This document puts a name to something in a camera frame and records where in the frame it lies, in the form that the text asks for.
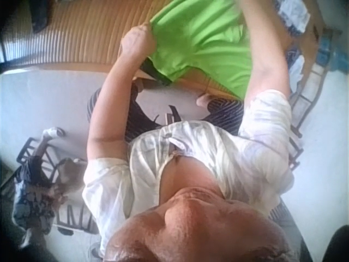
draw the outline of clothing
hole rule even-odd
[[[93,108],[97,102],[100,89],[98,89],[87,103],[87,119],[91,120]],[[126,125],[126,142],[131,142],[141,134],[158,129],[161,125],[150,120],[136,102],[137,87],[131,88],[129,114]],[[244,114],[244,103],[239,100],[213,99],[208,104],[210,115],[202,119],[214,126],[220,127],[232,135],[237,135]]]
[[[53,200],[29,187],[50,188],[51,182],[41,169],[43,161],[38,156],[31,156],[15,171],[15,198],[13,222],[23,230],[33,224],[41,227],[44,234],[51,231],[55,213]]]
[[[173,0],[151,20],[157,50],[149,59],[172,81],[191,67],[243,99],[251,55],[241,12],[232,0]]]
[[[293,183],[288,168],[291,107],[276,90],[260,93],[246,109],[238,136],[204,121],[184,121],[140,135],[129,161],[88,163],[83,198],[96,219],[101,252],[123,222],[159,202],[160,179],[177,154],[194,157],[212,173],[226,199],[248,203],[266,216]]]
[[[290,36],[298,37],[305,32],[310,14],[303,0],[274,0],[274,6]]]

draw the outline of shirt sleeve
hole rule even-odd
[[[129,217],[133,204],[130,169],[126,161],[99,158],[89,161],[82,197],[97,223],[104,255],[109,239]]]
[[[266,90],[245,109],[239,136],[260,142],[288,159],[291,117],[291,106],[284,94]]]
[[[266,90],[245,109],[239,130],[239,136],[254,141],[248,149],[249,162],[266,181],[259,200],[268,211],[293,185],[288,164],[291,116],[286,97],[277,90]]]

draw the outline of black and white striped fabric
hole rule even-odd
[[[100,89],[91,97],[87,104],[87,119],[91,120],[94,105],[97,102]],[[155,130],[161,125],[150,120],[136,102],[138,92],[137,87],[132,86],[129,116],[126,125],[126,142],[131,142],[139,135]],[[230,101],[226,99],[215,99],[208,104],[210,115],[202,119],[214,126],[220,127],[232,135],[237,135],[244,115],[244,104],[241,101]]]

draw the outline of green shirt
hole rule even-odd
[[[175,81],[191,67],[240,98],[251,75],[246,26],[233,0],[173,0],[151,20],[155,68]]]

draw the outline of white shirt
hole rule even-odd
[[[129,146],[129,160],[90,160],[83,198],[101,235],[101,253],[123,222],[159,204],[171,144],[201,161],[226,199],[250,204],[266,216],[291,188],[288,167],[291,107],[276,90],[260,93],[245,109],[238,136],[203,121],[184,121],[144,133]]]

